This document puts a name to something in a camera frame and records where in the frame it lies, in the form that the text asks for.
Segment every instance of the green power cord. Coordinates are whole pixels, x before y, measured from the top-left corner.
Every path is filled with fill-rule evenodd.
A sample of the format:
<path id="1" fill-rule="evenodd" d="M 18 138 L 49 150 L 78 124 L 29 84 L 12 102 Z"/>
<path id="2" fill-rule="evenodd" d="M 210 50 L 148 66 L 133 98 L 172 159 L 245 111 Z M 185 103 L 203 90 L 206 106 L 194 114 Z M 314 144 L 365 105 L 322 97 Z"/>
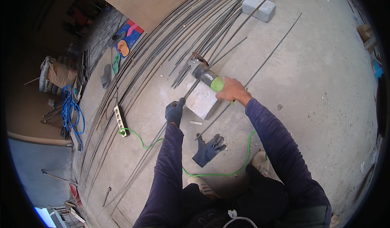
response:
<path id="1" fill-rule="evenodd" d="M 144 142 L 142 141 L 141 137 L 140 137 L 136 132 L 134 132 L 133 130 L 131 130 L 131 129 L 129 129 L 129 128 L 121 128 L 121 129 L 118 130 L 118 133 L 121 134 L 121 135 L 124 135 L 125 131 L 123 131 L 123 130 L 129 130 L 129 131 L 133 132 L 133 133 L 140 139 L 140 141 L 141 141 L 141 143 L 142 143 L 142 147 L 143 147 L 143 148 L 149 148 L 149 147 L 145 147 Z M 244 163 L 244 165 L 243 165 L 238 171 L 236 171 L 236 172 L 233 172 L 233 173 L 230 173 L 230 174 L 211 173 L 211 174 L 191 175 L 191 174 L 189 174 L 189 173 L 184 169 L 184 167 L 181 167 L 181 168 L 183 169 L 184 173 L 185 173 L 186 175 L 190 176 L 190 177 L 205 177 L 205 176 L 212 176 L 212 175 L 229 176 L 229 175 L 238 174 L 240 171 L 242 171 L 242 170 L 245 168 L 246 164 L 248 163 L 248 159 L 249 159 L 249 149 L 250 149 L 250 140 L 251 140 L 251 138 L 252 138 L 253 133 L 255 133 L 255 132 L 256 132 L 256 130 L 254 130 L 254 131 L 249 135 L 249 140 L 248 140 L 248 151 L 247 151 L 247 154 L 246 154 L 245 163 Z M 153 143 L 153 144 L 151 145 L 151 147 L 154 146 L 158 141 L 161 141 L 161 140 L 163 140 L 163 139 L 164 139 L 164 138 L 158 139 L 155 143 Z"/>

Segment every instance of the navy long sleeve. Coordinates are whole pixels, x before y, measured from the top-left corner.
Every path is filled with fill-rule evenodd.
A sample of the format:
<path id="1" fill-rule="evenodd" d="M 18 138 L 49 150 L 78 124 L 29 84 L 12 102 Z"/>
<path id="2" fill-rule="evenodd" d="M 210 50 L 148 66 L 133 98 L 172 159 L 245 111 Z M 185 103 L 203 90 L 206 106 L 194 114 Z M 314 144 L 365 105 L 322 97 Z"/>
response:
<path id="1" fill-rule="evenodd" d="M 168 123 L 145 207 L 133 227 L 177 225 L 180 219 L 183 132 Z"/>
<path id="2" fill-rule="evenodd" d="M 289 197 L 289 210 L 325 206 L 324 225 L 330 222 L 331 208 L 324 190 L 311 174 L 291 134 L 266 107 L 251 99 L 245 113 L 270 159 L 272 167 L 284 183 Z"/>

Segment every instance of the drawstring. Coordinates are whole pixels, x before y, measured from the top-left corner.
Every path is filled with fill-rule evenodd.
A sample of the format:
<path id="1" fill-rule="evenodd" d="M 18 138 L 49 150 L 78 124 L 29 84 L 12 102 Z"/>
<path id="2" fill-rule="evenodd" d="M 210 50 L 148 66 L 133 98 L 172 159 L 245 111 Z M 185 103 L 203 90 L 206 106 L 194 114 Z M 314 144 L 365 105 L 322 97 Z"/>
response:
<path id="1" fill-rule="evenodd" d="M 248 221 L 254 228 L 257 228 L 257 226 L 255 225 L 255 223 L 253 221 L 251 221 L 249 218 L 247 217 L 240 217 L 238 216 L 237 217 L 237 211 L 235 209 L 233 209 L 233 211 L 231 210 L 228 210 L 227 211 L 227 214 L 230 216 L 230 218 L 232 218 L 232 220 L 230 220 L 228 223 L 226 223 L 223 228 L 226 228 L 228 225 L 230 225 L 231 222 L 235 221 L 236 219 L 243 219 L 243 220 L 246 220 Z"/>

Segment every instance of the work glove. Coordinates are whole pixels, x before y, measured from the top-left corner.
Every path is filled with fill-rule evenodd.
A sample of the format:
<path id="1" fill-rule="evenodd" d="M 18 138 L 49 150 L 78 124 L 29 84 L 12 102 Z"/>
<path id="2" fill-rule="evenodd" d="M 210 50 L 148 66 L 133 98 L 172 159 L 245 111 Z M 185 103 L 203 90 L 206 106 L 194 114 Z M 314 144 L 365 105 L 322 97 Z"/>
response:
<path id="1" fill-rule="evenodd" d="M 181 117 L 183 116 L 183 106 L 186 99 L 181 98 L 179 101 L 173 101 L 165 108 L 165 119 L 168 123 L 173 122 L 178 127 L 180 126 Z"/>
<path id="2" fill-rule="evenodd" d="M 210 160 L 212 160 L 219 152 L 226 148 L 226 144 L 222 145 L 223 137 L 219 134 L 214 138 L 204 143 L 202 136 L 198 138 L 198 152 L 192 157 L 192 159 L 200 166 L 204 167 Z"/>

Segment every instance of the power strip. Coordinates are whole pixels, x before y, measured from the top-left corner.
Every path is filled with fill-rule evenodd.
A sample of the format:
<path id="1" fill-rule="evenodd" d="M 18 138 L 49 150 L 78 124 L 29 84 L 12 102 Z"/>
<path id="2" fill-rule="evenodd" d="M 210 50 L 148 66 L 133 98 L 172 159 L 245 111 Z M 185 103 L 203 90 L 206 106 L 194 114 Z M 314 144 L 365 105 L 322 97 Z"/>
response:
<path id="1" fill-rule="evenodd" d="M 120 107 L 119 105 L 115 106 L 114 107 L 114 113 L 115 113 L 115 119 L 117 119 L 117 122 L 118 122 L 118 127 L 119 129 L 122 129 L 122 128 L 127 128 L 126 126 L 126 122 L 123 120 L 122 118 L 122 112 L 120 110 Z M 129 135 L 129 131 L 128 130 L 122 130 L 121 133 L 122 137 L 126 137 L 127 135 Z"/>

